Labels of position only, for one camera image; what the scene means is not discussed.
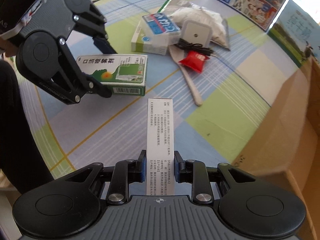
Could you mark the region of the green white medicine box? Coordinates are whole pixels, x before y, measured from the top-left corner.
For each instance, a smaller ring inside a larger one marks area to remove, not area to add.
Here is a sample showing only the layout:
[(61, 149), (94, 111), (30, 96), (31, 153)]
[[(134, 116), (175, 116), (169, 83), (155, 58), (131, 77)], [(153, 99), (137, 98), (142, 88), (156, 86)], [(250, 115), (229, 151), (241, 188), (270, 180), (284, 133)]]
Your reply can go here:
[(145, 95), (147, 55), (87, 55), (79, 56), (76, 62), (82, 72), (95, 78), (113, 94)]

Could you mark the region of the white long medicine box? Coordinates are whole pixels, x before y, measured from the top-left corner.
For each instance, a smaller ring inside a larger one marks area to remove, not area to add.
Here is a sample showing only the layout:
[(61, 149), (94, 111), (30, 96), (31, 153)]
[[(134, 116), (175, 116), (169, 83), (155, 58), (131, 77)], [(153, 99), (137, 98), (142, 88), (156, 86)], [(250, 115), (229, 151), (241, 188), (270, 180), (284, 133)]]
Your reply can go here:
[(148, 100), (146, 142), (146, 194), (171, 196), (175, 193), (172, 99)]

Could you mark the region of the white square plug adapter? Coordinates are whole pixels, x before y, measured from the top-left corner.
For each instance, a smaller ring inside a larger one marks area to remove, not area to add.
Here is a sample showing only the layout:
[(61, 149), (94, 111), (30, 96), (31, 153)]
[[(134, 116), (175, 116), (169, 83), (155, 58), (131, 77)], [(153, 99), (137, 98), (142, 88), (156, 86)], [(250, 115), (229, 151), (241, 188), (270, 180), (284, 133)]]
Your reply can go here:
[(193, 20), (186, 20), (181, 29), (181, 39), (192, 44), (208, 47), (212, 38), (210, 26)]

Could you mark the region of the green white flat box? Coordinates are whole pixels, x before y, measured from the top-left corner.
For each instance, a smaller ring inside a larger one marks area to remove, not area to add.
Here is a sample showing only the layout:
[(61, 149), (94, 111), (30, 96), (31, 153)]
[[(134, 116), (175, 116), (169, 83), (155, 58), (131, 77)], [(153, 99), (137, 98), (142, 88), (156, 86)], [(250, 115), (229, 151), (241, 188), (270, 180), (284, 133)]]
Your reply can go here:
[(165, 56), (168, 48), (166, 46), (156, 47), (152, 39), (145, 35), (139, 22), (131, 39), (131, 50), (139, 53), (151, 53)]

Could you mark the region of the brown cardboard box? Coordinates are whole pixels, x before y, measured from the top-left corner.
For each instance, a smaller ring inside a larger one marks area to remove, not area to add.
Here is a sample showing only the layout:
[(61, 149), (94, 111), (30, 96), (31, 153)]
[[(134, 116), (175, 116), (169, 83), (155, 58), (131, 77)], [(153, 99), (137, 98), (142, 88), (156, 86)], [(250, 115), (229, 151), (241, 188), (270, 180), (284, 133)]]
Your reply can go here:
[(310, 57), (282, 85), (232, 163), (295, 193), (306, 205), (301, 239), (319, 239), (319, 63)]

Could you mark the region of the blue white medicine box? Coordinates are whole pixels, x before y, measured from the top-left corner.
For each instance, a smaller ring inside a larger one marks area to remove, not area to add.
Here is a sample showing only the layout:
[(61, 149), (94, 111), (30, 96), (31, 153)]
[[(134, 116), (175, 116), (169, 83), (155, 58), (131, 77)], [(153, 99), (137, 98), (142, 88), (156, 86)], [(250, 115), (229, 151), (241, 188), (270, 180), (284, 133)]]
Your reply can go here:
[(143, 15), (140, 24), (153, 47), (175, 45), (180, 40), (180, 28), (162, 12)]

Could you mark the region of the silver foil bag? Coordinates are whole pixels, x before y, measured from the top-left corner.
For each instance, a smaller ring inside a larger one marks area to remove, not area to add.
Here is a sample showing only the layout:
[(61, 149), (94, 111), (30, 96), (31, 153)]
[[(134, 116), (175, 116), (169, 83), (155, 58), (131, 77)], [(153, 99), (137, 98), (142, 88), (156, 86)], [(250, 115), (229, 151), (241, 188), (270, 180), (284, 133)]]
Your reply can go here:
[(165, 13), (180, 28), (188, 20), (209, 26), (210, 41), (230, 50), (228, 23), (219, 13), (186, 0), (166, 0), (158, 12)]

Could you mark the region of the red snack packet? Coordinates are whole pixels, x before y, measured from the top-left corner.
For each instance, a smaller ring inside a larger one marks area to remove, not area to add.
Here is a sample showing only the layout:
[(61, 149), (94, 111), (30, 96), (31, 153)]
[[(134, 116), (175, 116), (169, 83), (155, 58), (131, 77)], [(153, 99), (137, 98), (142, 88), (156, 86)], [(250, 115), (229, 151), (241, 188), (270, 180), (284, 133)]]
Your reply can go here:
[(189, 51), (187, 56), (179, 61), (180, 64), (194, 70), (197, 73), (202, 73), (205, 62), (209, 59), (208, 56), (195, 51)]

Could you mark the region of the checkered tablecloth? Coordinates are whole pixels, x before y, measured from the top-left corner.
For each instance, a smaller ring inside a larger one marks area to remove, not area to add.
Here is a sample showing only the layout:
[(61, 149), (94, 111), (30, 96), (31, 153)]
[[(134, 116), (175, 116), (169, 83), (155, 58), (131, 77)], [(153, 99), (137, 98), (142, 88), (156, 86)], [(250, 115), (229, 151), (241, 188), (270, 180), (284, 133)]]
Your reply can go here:
[[(145, 14), (166, 0), (103, 0), (109, 41), (131, 53), (131, 38)], [(260, 28), (217, 0), (187, 0), (220, 13), (228, 22), (230, 49), (215, 47), (202, 73), (189, 75), (203, 98), (195, 105), (190, 89), (169, 55), (150, 54), (144, 97), (86, 95), (65, 105), (18, 76), (24, 111), (35, 142), (53, 176), (95, 161), (106, 166), (138, 157), (146, 148), (149, 98), (174, 102), (175, 149), (208, 166), (231, 162), (264, 119), (295, 63)]]

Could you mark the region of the green pasture milk carton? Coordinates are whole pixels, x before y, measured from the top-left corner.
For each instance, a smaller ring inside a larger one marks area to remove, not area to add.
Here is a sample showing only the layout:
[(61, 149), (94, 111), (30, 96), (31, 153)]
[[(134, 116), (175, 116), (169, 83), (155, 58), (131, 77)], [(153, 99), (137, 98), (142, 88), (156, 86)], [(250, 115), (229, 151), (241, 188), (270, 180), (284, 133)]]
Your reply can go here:
[(289, 0), (268, 35), (301, 67), (310, 57), (319, 63), (319, 24), (293, 0)]

